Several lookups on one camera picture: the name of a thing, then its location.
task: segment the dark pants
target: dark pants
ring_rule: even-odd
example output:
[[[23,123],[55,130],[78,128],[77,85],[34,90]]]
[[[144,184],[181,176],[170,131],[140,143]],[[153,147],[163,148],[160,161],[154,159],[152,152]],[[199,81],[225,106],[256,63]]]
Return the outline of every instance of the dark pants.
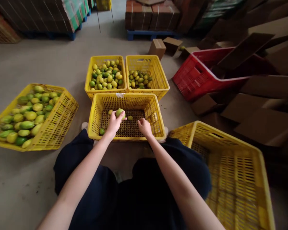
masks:
[[[58,155],[54,165],[58,195],[73,170],[92,150],[86,130]],[[178,139],[161,144],[205,199],[211,189],[210,173],[201,156]],[[186,229],[181,213],[156,159],[139,159],[132,179],[117,183],[105,166],[98,169],[79,202],[69,229]]]

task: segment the red plastic crate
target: red plastic crate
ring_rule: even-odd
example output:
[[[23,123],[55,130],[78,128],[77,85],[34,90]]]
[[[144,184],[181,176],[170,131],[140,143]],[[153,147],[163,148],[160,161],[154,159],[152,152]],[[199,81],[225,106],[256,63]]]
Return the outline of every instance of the red plastic crate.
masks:
[[[186,101],[215,91],[237,87],[252,75],[278,75],[275,68],[265,59],[254,54],[237,69],[226,73],[229,79],[219,79],[210,68],[220,62],[234,48],[221,48],[193,52],[173,77],[174,83]]]

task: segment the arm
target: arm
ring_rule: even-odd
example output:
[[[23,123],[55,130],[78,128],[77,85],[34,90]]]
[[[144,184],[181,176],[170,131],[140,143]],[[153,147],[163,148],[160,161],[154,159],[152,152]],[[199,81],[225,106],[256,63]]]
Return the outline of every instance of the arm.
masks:
[[[108,145],[115,137],[124,114],[125,111],[116,118],[115,111],[112,112],[106,133],[67,179],[57,201],[37,228],[38,230],[69,228],[76,207],[92,181]]]
[[[194,188],[183,170],[152,135],[149,122],[142,118],[138,121],[138,125],[155,154],[160,170],[188,229],[224,230],[222,224]]]

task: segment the yellow plastic crate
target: yellow plastic crate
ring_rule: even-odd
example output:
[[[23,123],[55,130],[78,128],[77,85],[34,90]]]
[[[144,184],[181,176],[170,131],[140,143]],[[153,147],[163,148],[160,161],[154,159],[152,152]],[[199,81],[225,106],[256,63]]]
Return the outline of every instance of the yellow plastic crate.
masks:
[[[154,94],[95,94],[88,126],[88,135],[92,139],[101,139],[99,129],[107,129],[109,110],[123,109],[126,117],[133,120],[122,121],[114,141],[144,141],[146,138],[139,130],[137,120],[144,117],[151,125],[152,134],[157,140],[165,139],[163,120],[156,95]]]
[[[112,8],[111,0],[96,0],[98,11],[110,11]]]
[[[105,61],[116,61],[119,60],[119,64],[122,66],[122,75],[123,75],[123,89],[108,89],[108,90],[95,90],[91,91],[91,87],[89,85],[92,79],[92,72],[93,72],[93,65],[96,64],[98,66],[103,65]],[[87,70],[86,81],[84,90],[86,91],[87,95],[93,100],[94,94],[96,93],[125,93],[127,91],[127,81],[126,81],[126,71],[125,71],[125,64],[124,58],[122,56],[93,56],[90,59],[89,67]]]
[[[206,203],[226,229],[275,230],[265,163],[258,148],[200,121],[169,136],[207,158],[212,190]]]
[[[55,150],[58,149],[69,129],[69,126],[78,110],[78,103],[72,95],[63,87],[42,84],[29,84],[24,90],[7,106],[0,114],[0,120],[3,116],[11,114],[12,109],[20,107],[17,100],[21,96],[33,93],[33,87],[39,85],[47,92],[56,91],[62,93],[59,100],[51,110],[50,115],[39,129],[32,143],[25,149],[7,142],[0,141],[0,147],[12,149],[20,152],[39,151],[39,150]]]
[[[126,78],[127,71],[139,70],[151,75],[150,89],[133,89],[127,84],[128,93],[153,93],[156,94],[158,101],[170,90],[169,83],[164,74],[161,62],[157,55],[129,55],[126,56]]]

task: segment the hand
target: hand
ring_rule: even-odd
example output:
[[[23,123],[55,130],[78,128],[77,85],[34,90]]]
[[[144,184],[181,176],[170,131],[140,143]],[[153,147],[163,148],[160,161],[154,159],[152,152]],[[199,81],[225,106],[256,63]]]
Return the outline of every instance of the hand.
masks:
[[[123,116],[125,115],[125,111],[122,111],[121,114],[118,116],[118,118],[116,118],[115,113],[116,113],[116,110],[113,111],[110,116],[109,125],[105,133],[105,134],[108,134],[112,139],[115,137],[115,134],[118,131],[121,125],[121,122],[123,120],[127,120],[127,118],[123,119]]]
[[[139,125],[139,130],[141,131],[141,133],[146,137],[150,137],[153,134],[151,133],[151,127],[150,127],[150,123],[145,120],[145,118],[141,118],[140,120],[138,120],[138,125]]]

